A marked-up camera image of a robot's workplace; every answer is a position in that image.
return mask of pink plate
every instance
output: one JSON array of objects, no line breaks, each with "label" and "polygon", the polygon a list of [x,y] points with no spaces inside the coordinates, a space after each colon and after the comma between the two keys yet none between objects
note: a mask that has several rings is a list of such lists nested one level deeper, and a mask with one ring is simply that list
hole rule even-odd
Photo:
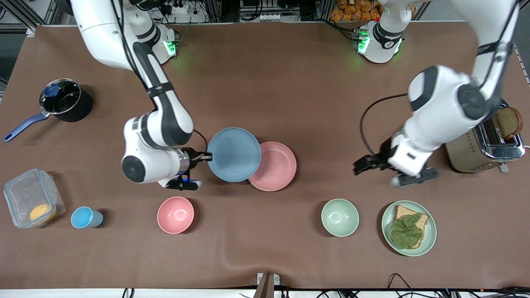
[{"label": "pink plate", "polygon": [[296,173],[296,158],[286,145],[266,142],[260,145],[261,162],[249,181],[264,191],[276,191],[286,187]]},{"label": "pink plate", "polygon": [[172,197],[160,205],[156,220],[162,231],[178,234],[191,225],[194,215],[190,201],[183,197]]}]

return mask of brown tabletop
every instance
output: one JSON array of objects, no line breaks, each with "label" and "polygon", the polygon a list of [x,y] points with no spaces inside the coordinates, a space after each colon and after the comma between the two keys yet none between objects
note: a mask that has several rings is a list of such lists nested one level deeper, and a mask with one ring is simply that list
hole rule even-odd
[{"label": "brown tabletop", "polygon": [[[0,144],[0,185],[39,168],[51,173],[66,214],[46,227],[20,230],[0,204],[0,287],[234,287],[273,271],[300,288],[386,287],[400,273],[413,287],[499,288],[530,283],[530,159],[510,172],[457,174],[445,150],[429,161],[440,178],[395,189],[392,171],[354,176],[351,163],[367,153],[359,117],[373,101],[406,92],[433,64],[470,72],[476,40],[465,23],[415,23],[387,64],[352,54],[351,44],[326,24],[190,26],[179,56],[164,65],[195,128],[210,139],[238,126],[259,141],[289,146],[298,161],[294,182],[263,192],[247,182],[216,178],[206,163],[192,173],[198,191],[157,183],[137,185],[121,172],[124,123],[153,106],[130,71],[98,63],[76,28],[39,27],[26,38],[3,102],[1,134],[39,111],[38,95],[68,77],[95,99],[75,123],[50,118]],[[504,98],[530,116],[528,84],[512,56]],[[373,147],[411,115],[406,98],[379,104],[365,127]],[[530,139],[530,129],[522,135]],[[190,146],[201,150],[194,136]],[[190,198],[196,219],[180,235],[157,225],[160,204]],[[332,198],[353,202],[357,231],[331,237],[320,222]],[[396,254],[381,234],[381,214],[397,200],[413,200],[436,220],[438,238],[421,257]],[[102,209],[102,228],[70,225],[80,206]]]}]

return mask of bread slice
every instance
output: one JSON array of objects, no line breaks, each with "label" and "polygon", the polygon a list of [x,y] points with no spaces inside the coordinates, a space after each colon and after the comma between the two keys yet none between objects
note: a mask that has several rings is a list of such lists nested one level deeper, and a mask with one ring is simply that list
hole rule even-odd
[{"label": "bread slice", "polygon": [[523,118],[517,109],[505,107],[493,116],[504,139],[511,139],[523,130]]},{"label": "bread slice", "polygon": [[[397,205],[396,206],[396,216],[394,217],[394,221],[404,217],[405,215],[412,215],[412,214],[416,214],[416,213],[417,213],[417,211],[410,210],[410,209],[408,209],[406,207],[403,207],[401,205]],[[429,219],[428,215],[421,214],[420,219],[416,222],[416,226],[421,229],[421,231],[423,232],[423,236],[425,236],[425,225],[427,224],[427,220],[428,219]],[[418,241],[418,243],[416,243],[416,245],[413,246],[411,249],[416,249],[416,248],[420,247],[421,240],[423,240],[423,236],[421,236],[421,239]]]}]

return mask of green bowl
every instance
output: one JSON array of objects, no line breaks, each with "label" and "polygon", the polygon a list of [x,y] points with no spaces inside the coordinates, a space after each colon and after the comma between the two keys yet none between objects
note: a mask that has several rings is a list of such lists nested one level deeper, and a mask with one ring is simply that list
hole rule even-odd
[{"label": "green bowl", "polygon": [[333,236],[346,237],[359,226],[359,212],[350,201],[333,199],[322,208],[322,224]]},{"label": "green bowl", "polygon": [[[394,223],[394,217],[396,214],[396,206],[401,205],[410,210],[421,212],[429,215],[427,224],[425,225],[425,234],[421,240],[420,246],[416,249],[403,249],[397,246],[394,241],[390,238],[392,234],[392,224]],[[397,201],[392,203],[383,213],[383,220],[381,221],[381,228],[383,229],[383,235],[390,246],[402,255],[409,257],[419,257],[426,254],[434,246],[436,242],[436,224],[432,215],[423,206],[412,201]]]}]

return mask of saucepan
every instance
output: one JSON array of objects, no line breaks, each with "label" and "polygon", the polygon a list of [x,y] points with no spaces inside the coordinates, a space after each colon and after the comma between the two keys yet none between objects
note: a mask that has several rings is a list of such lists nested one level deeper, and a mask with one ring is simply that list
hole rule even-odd
[{"label": "saucepan", "polygon": [[50,115],[66,122],[76,122],[86,117],[92,109],[92,97],[79,84],[69,78],[60,78],[49,83],[39,98],[41,113],[26,119],[4,137],[9,142],[26,128]]}]

